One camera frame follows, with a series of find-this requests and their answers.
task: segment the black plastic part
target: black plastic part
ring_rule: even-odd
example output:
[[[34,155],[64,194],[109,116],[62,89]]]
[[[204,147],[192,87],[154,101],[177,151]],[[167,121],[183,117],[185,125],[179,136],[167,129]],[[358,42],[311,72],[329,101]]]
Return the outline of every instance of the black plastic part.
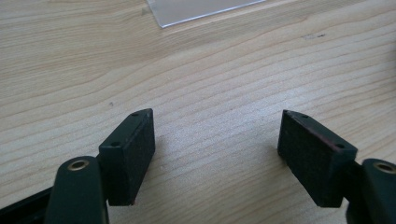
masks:
[[[154,151],[152,109],[128,116],[99,146],[98,160],[110,205],[134,204]]]
[[[52,188],[0,210],[0,223],[43,223]]]
[[[396,223],[396,165],[368,159],[362,165],[363,197],[374,223]]]
[[[318,206],[341,205],[339,173],[354,163],[355,147],[307,115],[284,110],[277,150]]]
[[[58,169],[45,223],[108,223],[99,163],[78,157]]]

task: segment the transparent acrylic sheet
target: transparent acrylic sheet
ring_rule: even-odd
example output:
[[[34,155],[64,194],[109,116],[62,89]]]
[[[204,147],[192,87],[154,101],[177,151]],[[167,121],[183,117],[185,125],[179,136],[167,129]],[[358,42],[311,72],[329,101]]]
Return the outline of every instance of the transparent acrylic sheet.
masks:
[[[147,0],[155,20],[164,28],[265,0]]]

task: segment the screw hole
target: screw hole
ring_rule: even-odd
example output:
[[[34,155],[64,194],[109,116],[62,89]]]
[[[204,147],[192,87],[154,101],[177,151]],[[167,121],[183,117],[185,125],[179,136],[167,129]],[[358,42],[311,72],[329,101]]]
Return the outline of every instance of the screw hole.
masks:
[[[374,167],[384,173],[396,175],[396,168],[390,166],[384,162],[376,162],[374,163]]]
[[[111,143],[111,146],[113,146],[113,147],[119,147],[120,145],[121,145],[120,142],[112,142]]]
[[[67,166],[71,171],[82,170],[90,164],[88,161],[74,161]]]
[[[342,145],[342,144],[335,144],[337,147],[339,147],[339,148],[345,148],[345,146],[344,145]]]

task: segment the wooden table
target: wooden table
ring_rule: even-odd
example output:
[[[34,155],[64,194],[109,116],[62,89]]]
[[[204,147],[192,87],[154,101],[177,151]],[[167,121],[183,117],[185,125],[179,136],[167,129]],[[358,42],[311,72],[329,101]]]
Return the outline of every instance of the wooden table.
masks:
[[[269,0],[161,29],[144,0],[0,2],[0,207],[126,116],[156,154],[111,223],[344,223],[277,156],[281,111],[396,162],[396,1]]]

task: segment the metal grommet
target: metal grommet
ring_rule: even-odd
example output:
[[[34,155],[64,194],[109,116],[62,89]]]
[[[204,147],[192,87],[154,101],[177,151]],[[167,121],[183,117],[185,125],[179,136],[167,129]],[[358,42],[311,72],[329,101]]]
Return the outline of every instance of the metal grommet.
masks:
[[[387,164],[387,163],[379,161],[379,162],[374,163],[374,167],[384,173],[396,175],[396,168],[392,165]]]
[[[82,170],[85,167],[87,167],[90,163],[88,161],[85,160],[81,160],[81,161],[73,161],[72,163],[70,163],[67,166],[67,169],[71,170],[71,171],[78,171],[78,170]]]

